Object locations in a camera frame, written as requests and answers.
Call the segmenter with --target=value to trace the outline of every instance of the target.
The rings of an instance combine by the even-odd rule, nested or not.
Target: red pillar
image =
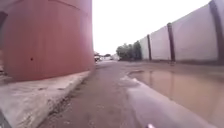
[[[23,0],[2,30],[4,70],[36,80],[91,70],[92,0]]]

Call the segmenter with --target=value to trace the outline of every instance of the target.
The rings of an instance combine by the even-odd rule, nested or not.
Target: puddle
[[[136,78],[219,128],[224,128],[224,83],[216,78],[217,75],[210,75],[134,71],[128,76]]]

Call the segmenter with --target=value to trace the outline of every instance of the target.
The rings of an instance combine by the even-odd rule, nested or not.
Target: sidewalk
[[[36,128],[89,72],[30,82],[0,80],[0,108],[12,128]]]

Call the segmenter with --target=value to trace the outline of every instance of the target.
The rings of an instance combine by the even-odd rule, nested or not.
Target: tree
[[[120,60],[141,60],[141,46],[139,42],[134,43],[133,45],[124,44],[119,46],[116,50],[117,55],[120,57]]]
[[[141,60],[142,59],[141,45],[140,45],[139,41],[134,43],[133,53],[134,53],[134,60]]]
[[[110,54],[106,54],[104,57],[111,57],[111,55]]]

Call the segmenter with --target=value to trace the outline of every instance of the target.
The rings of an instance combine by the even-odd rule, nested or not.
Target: sky
[[[93,43],[100,54],[115,54],[168,22],[202,7],[210,0],[93,0]]]

